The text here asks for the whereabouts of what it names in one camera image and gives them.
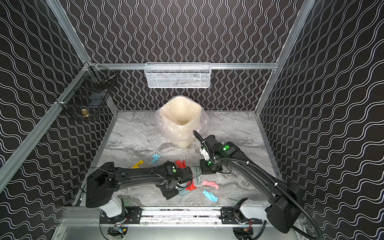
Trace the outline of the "light teal plastic dustpan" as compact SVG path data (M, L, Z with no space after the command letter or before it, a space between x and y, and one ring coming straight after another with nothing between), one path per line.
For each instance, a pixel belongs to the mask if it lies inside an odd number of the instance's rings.
M191 170L192 170L192 174L193 174L193 178L191 181L193 181L195 186L197 187L197 185L201 182L201 179L200 179L200 176L202 175L201 168L200 167L191 167ZM177 190L179 191L179 196L186 196L186 195L193 193L197 190L197 188L196 188L193 191L186 191L185 188L189 182L190 181L183 183L183 184L177 184Z

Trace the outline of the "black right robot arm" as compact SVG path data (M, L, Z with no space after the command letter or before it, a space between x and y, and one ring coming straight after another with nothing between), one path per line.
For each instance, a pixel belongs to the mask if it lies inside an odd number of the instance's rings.
M302 200L302 189L296 184L288 184L279 180L250 160L238 146L232 142L218 142L215 136L197 137L201 143L204 159L200 161L204 174L218 173L223 167L235 171L254 186L266 199L266 202L243 199L236 205L235 220L265 220L278 231L288 233L293 229L301 211L282 191L299 204Z

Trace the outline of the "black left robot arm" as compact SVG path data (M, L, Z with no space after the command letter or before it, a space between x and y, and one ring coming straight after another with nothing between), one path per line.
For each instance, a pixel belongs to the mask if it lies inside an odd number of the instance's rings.
M178 185L193 181L191 168L179 168L175 163L142 169L115 167L107 162L95 168L87 177L86 207L99 208L109 219L125 216L124 201L116 192L131 187L155 185L169 200L179 194Z

